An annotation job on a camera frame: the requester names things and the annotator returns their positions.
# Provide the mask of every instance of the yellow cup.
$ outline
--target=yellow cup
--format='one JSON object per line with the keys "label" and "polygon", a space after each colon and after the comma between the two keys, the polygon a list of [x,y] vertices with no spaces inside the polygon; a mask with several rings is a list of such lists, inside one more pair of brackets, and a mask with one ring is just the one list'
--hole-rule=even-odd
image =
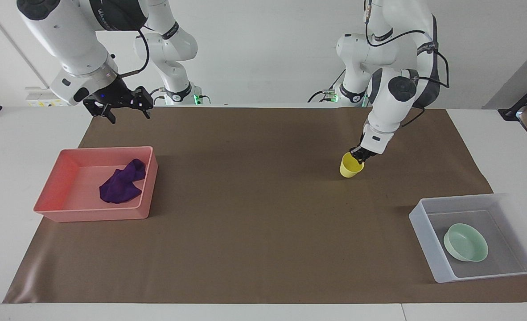
{"label": "yellow cup", "polygon": [[341,160],[341,168],[339,171],[343,177],[351,178],[362,171],[363,168],[365,168],[365,162],[359,164],[359,161],[353,157],[350,152],[348,152],[347,154],[343,155],[343,159]]}

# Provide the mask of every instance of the white table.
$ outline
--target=white table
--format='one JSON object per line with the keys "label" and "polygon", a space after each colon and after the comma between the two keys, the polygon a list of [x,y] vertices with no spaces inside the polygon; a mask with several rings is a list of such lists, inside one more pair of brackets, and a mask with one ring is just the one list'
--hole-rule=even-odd
{"label": "white table", "polygon": [[[294,104],[288,107],[319,106],[325,107],[324,104]],[[516,194],[527,215],[525,130],[518,123],[504,122],[492,110],[450,110],[449,115],[494,192]],[[29,209],[33,207],[58,152],[64,148],[75,148],[90,120],[82,106],[5,108],[0,114],[0,302],[41,221],[41,216]],[[24,321],[424,321],[435,320],[437,315],[442,321],[527,319],[527,304],[0,305],[0,320]]]}

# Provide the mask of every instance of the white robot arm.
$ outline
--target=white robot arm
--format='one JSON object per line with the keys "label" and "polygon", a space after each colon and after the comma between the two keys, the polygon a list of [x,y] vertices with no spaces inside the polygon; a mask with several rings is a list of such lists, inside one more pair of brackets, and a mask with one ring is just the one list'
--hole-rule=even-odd
{"label": "white robot arm", "polygon": [[[188,80],[186,69],[178,63],[196,57],[196,40],[176,22],[167,0],[147,0],[147,5],[147,28],[156,33],[145,34],[145,38],[150,45],[151,61],[164,83],[166,104],[198,103],[202,89]],[[139,39],[135,40],[135,52],[146,59],[146,48]]]}
{"label": "white robot arm", "polygon": [[[436,20],[425,0],[369,0],[365,24],[367,35],[346,34],[337,44],[347,66],[337,94],[352,105],[366,94],[372,104],[361,143],[350,150],[359,163],[384,152],[410,108],[425,108],[437,98],[440,85],[449,87],[439,81]],[[393,37],[394,29],[406,32]],[[406,34],[418,47],[417,69],[383,67],[369,75],[363,63],[392,64],[398,53],[392,41]]]}
{"label": "white robot arm", "polygon": [[[28,28],[62,64],[51,90],[69,104],[83,102],[93,116],[104,116],[115,123],[113,108],[134,108],[147,118],[153,108],[152,97],[144,87],[131,91],[123,81],[123,77],[135,75],[144,67],[119,74],[96,31],[138,31],[141,36],[136,39],[137,53],[147,63],[152,58],[165,86],[177,90],[172,99],[182,94],[184,102],[187,86],[192,93],[200,91],[188,82],[186,71],[176,63],[192,59],[198,46],[192,36],[179,30],[166,0],[17,0],[17,6]],[[150,48],[140,31],[149,18],[149,24],[160,33],[147,35]]]}

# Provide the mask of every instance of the pink plastic tray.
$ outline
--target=pink plastic tray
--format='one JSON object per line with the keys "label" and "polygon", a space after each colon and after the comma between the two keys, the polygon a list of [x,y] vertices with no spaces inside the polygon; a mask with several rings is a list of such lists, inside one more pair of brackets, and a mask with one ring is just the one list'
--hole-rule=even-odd
{"label": "pink plastic tray", "polygon": [[[135,158],[147,166],[145,179],[134,183],[141,195],[123,204],[102,201],[99,186]],[[152,147],[62,150],[33,211],[56,222],[144,219],[149,216],[157,171]]]}

